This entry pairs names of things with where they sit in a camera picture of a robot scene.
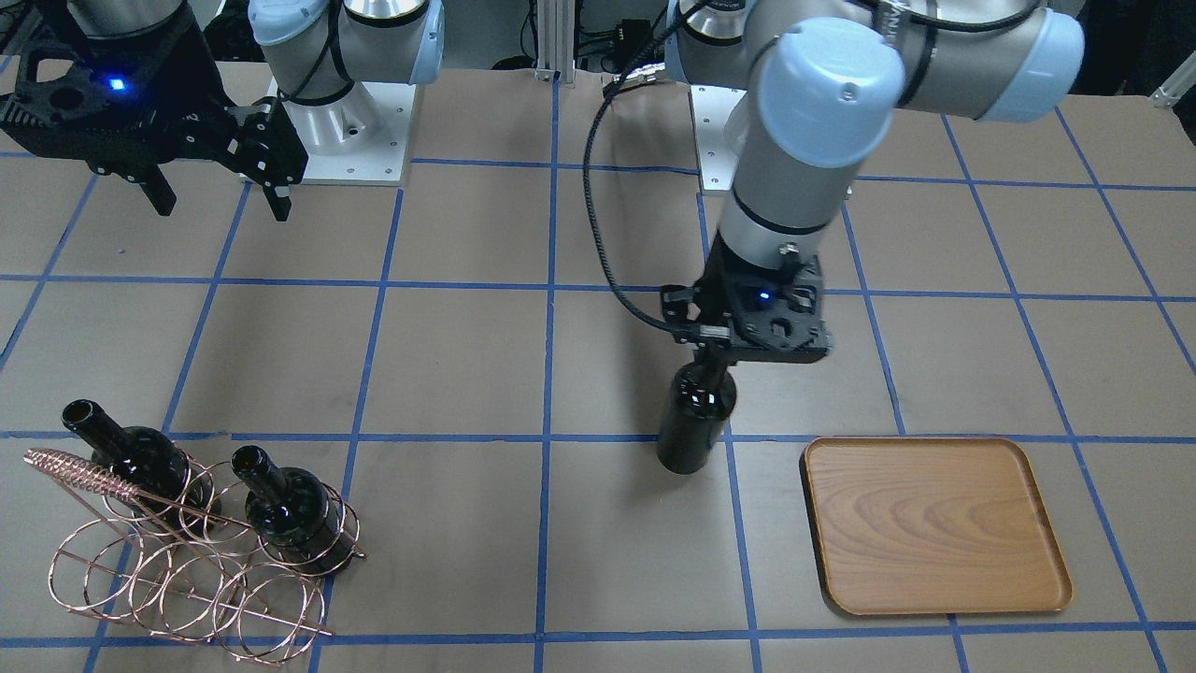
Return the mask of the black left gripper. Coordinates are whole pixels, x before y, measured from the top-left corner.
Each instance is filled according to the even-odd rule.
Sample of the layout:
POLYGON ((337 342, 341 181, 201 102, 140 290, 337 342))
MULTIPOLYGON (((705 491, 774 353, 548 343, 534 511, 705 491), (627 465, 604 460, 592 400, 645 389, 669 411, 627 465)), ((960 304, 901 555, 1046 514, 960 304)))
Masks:
POLYGON ((753 265, 715 239, 692 285, 663 285, 663 320, 695 361, 812 365, 832 351, 819 257, 780 247, 780 268, 753 265))

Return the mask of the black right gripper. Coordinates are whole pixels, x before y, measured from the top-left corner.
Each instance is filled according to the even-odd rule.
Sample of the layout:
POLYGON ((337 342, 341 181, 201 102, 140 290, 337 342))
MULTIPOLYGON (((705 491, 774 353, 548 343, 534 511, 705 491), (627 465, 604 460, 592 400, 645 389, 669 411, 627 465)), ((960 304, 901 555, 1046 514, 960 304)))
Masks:
POLYGON ((218 163, 262 184, 275 222, 303 179, 303 141, 280 103, 234 105, 185 1, 37 1, 38 23, 4 94, 4 133, 35 157, 120 172, 158 216, 173 188, 159 166, 218 163))

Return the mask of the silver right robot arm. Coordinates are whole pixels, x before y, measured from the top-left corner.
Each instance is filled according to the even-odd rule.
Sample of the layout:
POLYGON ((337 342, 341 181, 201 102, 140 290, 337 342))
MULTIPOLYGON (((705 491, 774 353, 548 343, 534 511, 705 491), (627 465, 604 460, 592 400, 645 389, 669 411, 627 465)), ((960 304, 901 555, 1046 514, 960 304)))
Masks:
POLYGON ((185 1, 38 1, 4 133, 33 157, 73 159, 141 189, 161 216, 161 166, 216 163, 262 188, 279 222, 312 157, 383 136, 367 86, 426 85, 443 59, 439 1, 250 1, 275 93, 240 106, 185 1))

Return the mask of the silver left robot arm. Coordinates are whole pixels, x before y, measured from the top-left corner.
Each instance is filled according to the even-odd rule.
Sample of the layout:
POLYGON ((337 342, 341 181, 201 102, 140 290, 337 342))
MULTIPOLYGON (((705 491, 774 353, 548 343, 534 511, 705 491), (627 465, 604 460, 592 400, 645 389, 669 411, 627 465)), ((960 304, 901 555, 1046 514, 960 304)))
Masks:
POLYGON ((1043 118, 1085 35, 1042 1, 675 1, 669 71, 736 88, 736 167, 704 273, 663 287, 700 363, 812 363, 829 351, 819 244, 901 109, 1043 118))

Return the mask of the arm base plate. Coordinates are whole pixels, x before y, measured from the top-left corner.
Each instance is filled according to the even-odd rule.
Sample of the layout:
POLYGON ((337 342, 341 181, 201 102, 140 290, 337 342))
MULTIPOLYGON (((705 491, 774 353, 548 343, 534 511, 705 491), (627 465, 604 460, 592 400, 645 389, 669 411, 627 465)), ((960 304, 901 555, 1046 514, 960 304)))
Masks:
POLYGON ((307 163, 304 184, 312 186, 399 186, 421 86, 353 81, 303 93, 306 103, 285 104, 307 163))
POLYGON ((748 201, 820 197, 846 186, 868 157, 864 131, 838 118, 843 100, 799 100, 781 88, 692 86, 692 133, 702 186, 748 201))

